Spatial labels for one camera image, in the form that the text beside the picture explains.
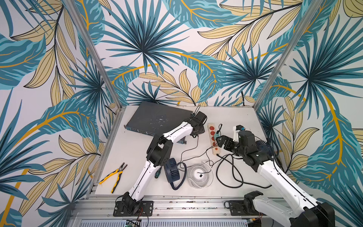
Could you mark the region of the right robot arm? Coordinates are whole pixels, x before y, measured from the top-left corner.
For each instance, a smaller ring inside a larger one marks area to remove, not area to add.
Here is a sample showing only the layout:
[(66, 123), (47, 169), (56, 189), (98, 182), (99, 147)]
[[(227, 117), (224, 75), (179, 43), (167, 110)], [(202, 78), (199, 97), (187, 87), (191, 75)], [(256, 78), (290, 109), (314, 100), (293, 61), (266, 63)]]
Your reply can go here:
[(284, 227), (333, 227), (335, 211), (327, 202), (319, 202), (292, 179), (276, 163), (273, 148), (258, 144), (251, 131), (239, 131), (238, 140), (228, 136), (215, 139), (220, 148), (239, 157), (256, 173), (266, 179), (289, 205), (285, 207), (253, 191), (244, 196), (243, 210), (247, 214), (264, 214)]

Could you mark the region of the beige power strip red sockets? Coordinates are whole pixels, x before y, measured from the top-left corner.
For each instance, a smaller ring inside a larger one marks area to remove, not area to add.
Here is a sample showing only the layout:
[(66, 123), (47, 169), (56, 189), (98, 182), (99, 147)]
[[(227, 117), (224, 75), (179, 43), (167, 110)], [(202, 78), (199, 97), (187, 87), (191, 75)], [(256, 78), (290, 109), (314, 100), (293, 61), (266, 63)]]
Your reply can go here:
[(218, 146), (216, 140), (214, 140), (214, 134), (218, 131), (218, 127), (215, 123), (208, 123), (208, 134), (209, 134), (209, 140), (212, 146), (212, 153), (213, 155), (220, 154), (221, 149)]

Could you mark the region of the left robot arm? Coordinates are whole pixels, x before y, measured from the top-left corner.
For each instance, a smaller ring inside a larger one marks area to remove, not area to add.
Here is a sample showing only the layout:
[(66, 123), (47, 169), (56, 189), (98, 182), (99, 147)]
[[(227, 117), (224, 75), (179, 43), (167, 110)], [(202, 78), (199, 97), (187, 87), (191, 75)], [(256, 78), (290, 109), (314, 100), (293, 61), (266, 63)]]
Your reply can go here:
[(156, 134), (147, 149), (146, 162), (133, 187), (122, 196), (122, 202), (130, 215), (136, 214), (145, 195), (145, 190), (155, 173), (170, 159), (175, 142), (185, 136), (196, 137), (205, 132), (207, 116), (202, 112), (191, 114), (171, 131)]

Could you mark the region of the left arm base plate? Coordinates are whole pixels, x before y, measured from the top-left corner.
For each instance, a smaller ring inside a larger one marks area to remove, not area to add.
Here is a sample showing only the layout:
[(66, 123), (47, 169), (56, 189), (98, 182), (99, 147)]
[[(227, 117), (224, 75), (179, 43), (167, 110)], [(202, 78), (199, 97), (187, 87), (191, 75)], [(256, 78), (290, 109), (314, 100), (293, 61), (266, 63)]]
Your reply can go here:
[(151, 217), (153, 214), (153, 201), (136, 201), (128, 192), (115, 200), (114, 217)]

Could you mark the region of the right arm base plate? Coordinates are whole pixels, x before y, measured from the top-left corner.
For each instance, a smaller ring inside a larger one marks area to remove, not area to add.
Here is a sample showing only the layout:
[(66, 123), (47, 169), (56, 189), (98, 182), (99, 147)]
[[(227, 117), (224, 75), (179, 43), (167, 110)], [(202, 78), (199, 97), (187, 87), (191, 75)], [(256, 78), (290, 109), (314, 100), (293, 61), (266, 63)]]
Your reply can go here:
[(253, 191), (244, 196), (243, 200), (229, 200), (224, 202), (224, 208), (229, 209), (231, 216), (261, 216), (262, 213), (258, 212), (254, 205), (253, 200), (263, 195), (262, 192)]

